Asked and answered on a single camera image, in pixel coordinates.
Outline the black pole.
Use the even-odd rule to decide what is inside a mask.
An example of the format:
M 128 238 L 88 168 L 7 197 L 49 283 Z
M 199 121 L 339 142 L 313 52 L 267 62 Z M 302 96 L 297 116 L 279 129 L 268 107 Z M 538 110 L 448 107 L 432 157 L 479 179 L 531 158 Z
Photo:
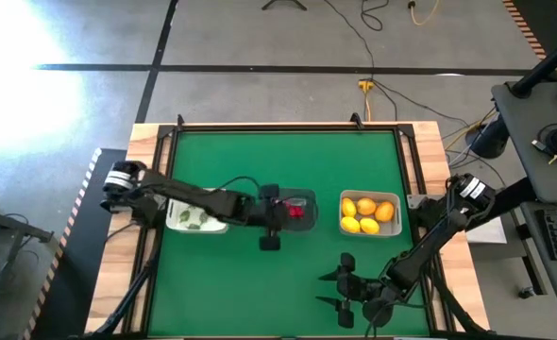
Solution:
M 546 79 L 557 70 L 557 48 L 534 66 L 514 85 L 509 85 L 511 94 L 518 98 L 527 97 L 535 85 Z

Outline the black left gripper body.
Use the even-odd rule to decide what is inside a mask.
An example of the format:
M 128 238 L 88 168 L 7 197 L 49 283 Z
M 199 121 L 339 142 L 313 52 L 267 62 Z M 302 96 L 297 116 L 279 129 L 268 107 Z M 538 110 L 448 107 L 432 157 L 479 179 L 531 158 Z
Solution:
M 252 224 L 264 228 L 264 233 L 259 238 L 259 248 L 262 251 L 280 250 L 278 233 L 284 222 L 285 208 L 279 194 L 280 188 L 275 183 L 263 185 L 259 189 Z

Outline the grey metal stand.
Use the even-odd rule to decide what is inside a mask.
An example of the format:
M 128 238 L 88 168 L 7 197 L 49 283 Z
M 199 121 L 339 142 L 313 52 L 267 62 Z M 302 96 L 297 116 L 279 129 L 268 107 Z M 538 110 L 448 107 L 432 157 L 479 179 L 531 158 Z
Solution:
M 0 213 L 0 298 L 22 293 L 57 244 L 52 231 L 32 225 L 25 215 Z

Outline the black hazard-striped floor mat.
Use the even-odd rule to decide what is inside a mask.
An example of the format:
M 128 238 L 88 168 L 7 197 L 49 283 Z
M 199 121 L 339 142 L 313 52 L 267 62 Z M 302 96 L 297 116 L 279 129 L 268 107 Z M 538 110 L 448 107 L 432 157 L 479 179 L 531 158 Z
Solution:
M 20 340 L 63 339 L 85 331 L 110 229 L 111 214 L 100 207 L 102 186 L 112 164 L 126 155 L 121 149 L 93 152 Z

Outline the black beam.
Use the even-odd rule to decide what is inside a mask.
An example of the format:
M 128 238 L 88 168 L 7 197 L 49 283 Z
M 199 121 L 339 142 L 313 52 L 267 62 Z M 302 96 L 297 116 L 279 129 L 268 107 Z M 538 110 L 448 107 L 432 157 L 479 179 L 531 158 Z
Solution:
M 471 222 L 466 231 L 475 229 L 490 220 L 500 217 L 501 215 L 517 208 L 521 203 L 535 201 L 536 193 L 532 188 L 532 184 L 528 178 L 523 178 L 516 183 L 497 192 L 495 196 L 495 204 L 488 214 Z

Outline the grey plastic basket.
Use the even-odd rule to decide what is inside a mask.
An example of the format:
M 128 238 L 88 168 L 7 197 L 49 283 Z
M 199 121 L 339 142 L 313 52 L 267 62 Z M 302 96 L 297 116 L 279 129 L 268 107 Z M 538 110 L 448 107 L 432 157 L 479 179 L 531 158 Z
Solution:
M 375 215 L 360 215 L 356 214 L 355 218 L 360 221 L 362 218 L 373 218 L 380 224 L 380 233 L 379 234 L 366 234 L 362 231 L 358 233 L 349 233 L 341 228 L 341 219 L 344 217 L 341 211 L 341 201 L 343 198 L 348 197 L 350 198 L 355 204 L 360 198 L 368 197 L 374 200 L 377 203 L 377 206 L 383 201 L 389 201 L 394 204 L 395 206 L 395 215 L 390 222 L 379 222 L 375 219 Z M 402 222 L 401 222 L 401 209 L 400 209 L 400 200 L 399 197 L 392 193 L 382 193 L 382 192 L 369 192 L 369 191 L 356 191 L 356 190 L 345 190 L 340 195 L 339 201 L 339 224 L 340 230 L 344 234 L 350 235 L 358 235 L 358 236 L 365 236 L 365 237 L 376 237 L 376 238 L 386 238 L 386 237 L 393 237 L 397 236 L 402 232 Z

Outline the orange black hazard tape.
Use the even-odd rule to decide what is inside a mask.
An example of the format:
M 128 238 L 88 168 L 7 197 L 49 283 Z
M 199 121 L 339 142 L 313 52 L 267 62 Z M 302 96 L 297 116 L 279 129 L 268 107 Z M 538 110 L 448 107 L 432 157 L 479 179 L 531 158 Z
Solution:
M 501 1 L 503 3 L 503 6 L 506 8 L 506 10 L 509 12 L 510 16 L 514 20 L 516 26 L 522 33 L 524 39 L 531 47 L 532 52 L 536 55 L 537 58 L 539 58 L 540 60 L 544 60 L 547 56 L 547 52 L 543 48 L 542 44 L 535 37 L 529 24 L 523 18 L 521 12 L 514 4 L 514 0 L 501 0 Z

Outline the white plastic basket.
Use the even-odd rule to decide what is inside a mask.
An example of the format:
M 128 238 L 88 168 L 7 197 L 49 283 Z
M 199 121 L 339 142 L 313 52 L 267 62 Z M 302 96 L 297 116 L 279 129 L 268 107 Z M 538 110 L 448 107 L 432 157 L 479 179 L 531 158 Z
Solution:
M 190 214 L 190 219 L 187 222 L 179 222 L 179 215 L 188 210 Z M 206 223 L 201 224 L 199 222 L 199 215 L 201 213 L 206 213 L 203 209 L 197 208 L 196 206 L 189 205 L 187 203 L 170 199 L 167 208 L 167 214 L 165 218 L 166 227 L 170 230 L 181 232 L 181 233 L 209 233 L 209 234 L 220 234 L 225 233 L 228 230 L 228 225 L 226 223 L 220 222 L 214 217 L 209 215 L 209 219 Z M 200 226 L 200 230 L 189 230 L 187 226 L 189 224 L 197 224 Z

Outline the grey desk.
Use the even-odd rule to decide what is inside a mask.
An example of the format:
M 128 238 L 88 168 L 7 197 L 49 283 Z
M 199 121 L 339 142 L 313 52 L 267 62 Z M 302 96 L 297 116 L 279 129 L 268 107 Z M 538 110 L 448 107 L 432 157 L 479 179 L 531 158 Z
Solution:
M 540 83 L 524 98 L 514 96 L 510 88 L 510 84 L 497 85 L 492 95 L 536 195 L 534 200 L 521 202 L 520 210 L 557 297 L 557 261 L 550 257 L 545 227 L 537 215 L 557 210 L 557 161 L 549 163 L 550 157 L 532 145 L 541 128 L 557 123 L 557 82 Z

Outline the white box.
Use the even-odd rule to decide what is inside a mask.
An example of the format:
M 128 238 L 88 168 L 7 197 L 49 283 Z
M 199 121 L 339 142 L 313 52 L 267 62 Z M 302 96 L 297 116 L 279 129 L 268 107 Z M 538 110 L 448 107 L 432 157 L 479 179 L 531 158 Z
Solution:
M 466 239 L 474 244 L 506 244 L 507 238 L 500 217 L 478 226 L 466 233 Z

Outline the black tripod foot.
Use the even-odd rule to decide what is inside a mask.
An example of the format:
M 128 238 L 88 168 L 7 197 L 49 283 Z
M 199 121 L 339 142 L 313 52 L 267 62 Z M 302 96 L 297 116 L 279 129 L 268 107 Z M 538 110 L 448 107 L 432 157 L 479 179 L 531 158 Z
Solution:
M 308 8 L 300 0 L 269 0 L 261 7 L 261 10 L 269 10 L 272 7 L 282 5 L 289 6 L 290 8 L 300 9 L 303 11 L 308 10 Z

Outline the dark round stand base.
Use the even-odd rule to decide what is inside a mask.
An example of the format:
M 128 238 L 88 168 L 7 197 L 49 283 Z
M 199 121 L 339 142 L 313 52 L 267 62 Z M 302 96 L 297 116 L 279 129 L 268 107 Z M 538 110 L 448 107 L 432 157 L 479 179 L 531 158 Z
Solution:
M 510 133 L 501 115 L 473 136 L 470 150 L 485 159 L 496 159 L 501 156 L 510 139 Z

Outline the black aluminium table frame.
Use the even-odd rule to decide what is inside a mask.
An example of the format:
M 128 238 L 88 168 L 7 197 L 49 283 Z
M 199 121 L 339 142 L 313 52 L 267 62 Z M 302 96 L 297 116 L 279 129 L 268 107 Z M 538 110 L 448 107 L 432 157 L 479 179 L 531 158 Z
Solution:
M 397 128 L 399 145 L 403 147 L 405 179 L 411 182 L 412 192 L 442 194 L 444 181 L 450 175 L 447 152 L 435 121 L 371 122 L 365 128 Z M 132 128 L 127 153 L 120 159 L 155 165 L 165 174 L 173 137 L 173 124 L 135 124 Z M 291 123 L 187 123 L 185 128 L 213 128 L 216 132 L 354 132 L 353 122 L 291 122 Z M 93 332 L 103 325 L 112 309 L 127 291 L 134 272 L 148 256 L 153 238 L 160 234 L 153 230 L 123 231 L 116 241 L 103 250 L 101 264 L 93 291 L 85 332 Z M 480 326 L 490 327 L 485 311 L 476 268 L 464 232 L 459 232 L 440 251 L 439 259 L 444 280 L 454 297 Z

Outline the clear plastic basket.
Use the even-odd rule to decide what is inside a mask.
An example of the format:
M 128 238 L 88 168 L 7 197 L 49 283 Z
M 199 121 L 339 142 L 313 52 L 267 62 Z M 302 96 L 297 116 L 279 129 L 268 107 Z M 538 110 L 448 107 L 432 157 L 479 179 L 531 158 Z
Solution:
M 306 200 L 306 206 L 302 207 L 305 213 L 304 217 L 307 218 L 307 221 L 305 223 L 286 223 L 286 218 L 290 216 L 289 207 L 287 207 L 284 202 L 289 198 L 303 198 Z M 314 227 L 318 215 L 318 206 L 316 195 L 313 190 L 300 188 L 280 188 L 279 196 L 276 203 L 278 204 L 278 216 L 281 223 L 281 228 L 283 230 L 309 231 Z

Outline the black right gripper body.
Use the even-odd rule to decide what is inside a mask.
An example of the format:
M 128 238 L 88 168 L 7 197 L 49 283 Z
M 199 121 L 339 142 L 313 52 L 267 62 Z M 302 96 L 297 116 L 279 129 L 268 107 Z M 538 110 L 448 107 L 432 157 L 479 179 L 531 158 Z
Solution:
M 349 253 L 340 255 L 336 269 L 336 288 L 343 297 L 336 304 L 338 325 L 352 329 L 354 314 L 350 310 L 352 301 L 363 305 L 363 316 L 375 327 L 383 327 L 388 322 L 387 290 L 377 279 L 365 279 L 354 274 L 355 259 Z

